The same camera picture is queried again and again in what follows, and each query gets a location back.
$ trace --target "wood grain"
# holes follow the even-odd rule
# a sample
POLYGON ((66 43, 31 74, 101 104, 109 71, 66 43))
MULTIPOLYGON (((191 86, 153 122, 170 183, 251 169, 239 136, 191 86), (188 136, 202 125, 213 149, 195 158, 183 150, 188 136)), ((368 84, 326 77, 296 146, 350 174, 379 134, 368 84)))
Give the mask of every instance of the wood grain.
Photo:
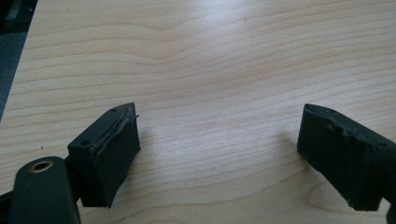
POLYGON ((142 150, 83 223, 386 223, 298 155, 305 103, 396 141, 393 0, 40 0, 0 124, 0 193, 26 162, 136 103, 142 150))

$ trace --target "black 3d printed part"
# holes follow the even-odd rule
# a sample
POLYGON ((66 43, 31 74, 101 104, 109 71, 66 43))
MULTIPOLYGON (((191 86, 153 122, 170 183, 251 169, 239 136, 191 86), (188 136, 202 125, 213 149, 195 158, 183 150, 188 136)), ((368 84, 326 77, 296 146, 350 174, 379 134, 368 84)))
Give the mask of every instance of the black 3d printed part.
POLYGON ((41 158, 18 171, 8 223, 80 223, 63 159, 41 158))
POLYGON ((69 159, 80 179, 82 204, 111 207, 140 150, 134 104, 108 110, 69 146, 69 159))
POLYGON ((396 144, 326 107, 305 105, 298 151, 355 210, 396 202, 396 144))

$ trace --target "wooden table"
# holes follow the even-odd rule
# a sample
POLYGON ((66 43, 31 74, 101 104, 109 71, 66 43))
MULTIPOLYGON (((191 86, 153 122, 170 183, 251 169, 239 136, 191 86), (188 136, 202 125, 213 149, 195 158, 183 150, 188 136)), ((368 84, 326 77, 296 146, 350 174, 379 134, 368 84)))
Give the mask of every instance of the wooden table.
POLYGON ((394 0, 40 0, 0 125, 0 193, 110 107, 142 150, 83 223, 386 223, 297 153, 305 103, 396 140, 394 0))

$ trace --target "black plastic part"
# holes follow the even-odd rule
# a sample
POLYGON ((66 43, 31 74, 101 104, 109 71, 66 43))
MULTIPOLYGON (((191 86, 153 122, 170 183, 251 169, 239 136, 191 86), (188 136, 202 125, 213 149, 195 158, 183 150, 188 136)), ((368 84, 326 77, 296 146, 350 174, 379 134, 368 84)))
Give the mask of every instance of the black plastic part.
POLYGON ((134 104, 108 110, 68 146, 84 206, 111 207, 140 150, 134 104))
POLYGON ((0 224, 8 221, 8 211, 11 206, 12 191, 0 196, 0 224))
POLYGON ((305 105, 298 151, 355 210, 395 203, 396 144, 326 107, 305 105))
POLYGON ((80 223, 63 159, 41 158, 18 171, 8 223, 80 223))

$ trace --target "black object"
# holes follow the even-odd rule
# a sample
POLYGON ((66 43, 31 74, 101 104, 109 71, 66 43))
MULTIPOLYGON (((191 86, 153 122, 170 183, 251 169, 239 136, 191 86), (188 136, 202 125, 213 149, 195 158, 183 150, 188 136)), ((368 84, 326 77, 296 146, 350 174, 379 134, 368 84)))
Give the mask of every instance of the black object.
POLYGON ((355 210, 376 211, 382 197, 396 203, 396 144, 380 134, 330 108, 305 105, 297 148, 355 210))
POLYGON ((76 201, 110 207, 140 150, 134 104, 108 110, 68 146, 66 159, 31 161, 0 196, 0 223, 80 223, 76 201))
POLYGON ((0 0, 0 35, 27 32, 35 13, 37 0, 0 0), (10 11, 18 11, 9 17, 10 11))

